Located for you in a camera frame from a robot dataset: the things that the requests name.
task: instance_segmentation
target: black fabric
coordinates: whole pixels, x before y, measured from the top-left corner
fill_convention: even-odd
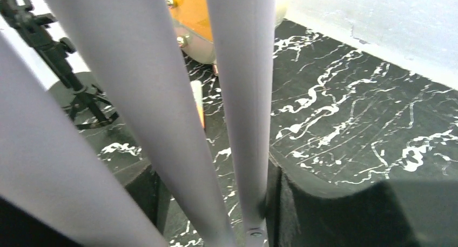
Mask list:
[[[278,158],[271,152],[271,162]],[[271,247],[458,246],[457,181],[383,181],[351,192],[280,163],[279,219],[267,216],[278,230]]]
[[[171,194],[149,161],[139,161],[114,175],[160,233],[164,233]]]
[[[1,246],[80,246],[0,198]]]
[[[270,161],[268,166],[268,185],[266,197],[266,222],[269,246],[274,246],[279,240],[280,228],[280,194],[281,168]]]

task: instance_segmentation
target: floor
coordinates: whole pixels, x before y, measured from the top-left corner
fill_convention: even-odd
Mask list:
[[[457,91],[290,21],[276,36],[271,151],[353,190],[381,179],[458,178]],[[186,63],[191,80],[203,83],[207,140],[242,246],[218,79],[211,66],[188,57]],[[95,148],[113,172],[144,159],[123,123],[82,134],[88,140],[109,137]],[[173,199],[165,237],[173,247],[202,245]]]

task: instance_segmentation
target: gray pole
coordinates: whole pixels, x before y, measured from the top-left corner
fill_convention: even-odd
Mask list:
[[[84,246],[167,246],[0,35],[0,195]]]
[[[207,3],[247,246],[261,246],[265,235],[275,0]]]
[[[235,246],[165,0],[45,0],[207,246]]]

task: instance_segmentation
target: white wall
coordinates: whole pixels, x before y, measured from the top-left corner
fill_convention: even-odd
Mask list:
[[[287,18],[458,86],[458,0],[290,0]]]
[[[50,13],[50,9],[44,3],[43,0],[31,0],[35,9],[32,11],[36,15]],[[62,37],[66,37],[66,34],[62,27],[58,23],[53,23],[48,29],[52,38],[58,41]],[[5,20],[0,16],[0,32],[2,36],[6,37],[7,41],[12,44],[16,52],[22,57],[23,61],[27,64],[29,69],[32,71],[34,76],[40,81],[44,89],[50,88],[54,83],[58,81],[58,78],[51,69],[43,62],[38,54],[30,48],[17,34],[17,32],[10,28]],[[70,65],[73,67],[74,72],[89,71],[89,68],[84,63],[83,59],[78,53],[70,54],[67,58]]]

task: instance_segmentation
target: black knob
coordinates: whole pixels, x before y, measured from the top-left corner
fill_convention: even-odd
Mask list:
[[[64,37],[59,40],[59,42],[64,46],[64,50],[70,54],[76,52],[76,48],[73,43],[67,37]]]
[[[43,14],[35,16],[35,23],[37,23],[38,25],[48,25],[56,21],[56,18],[52,14]]]

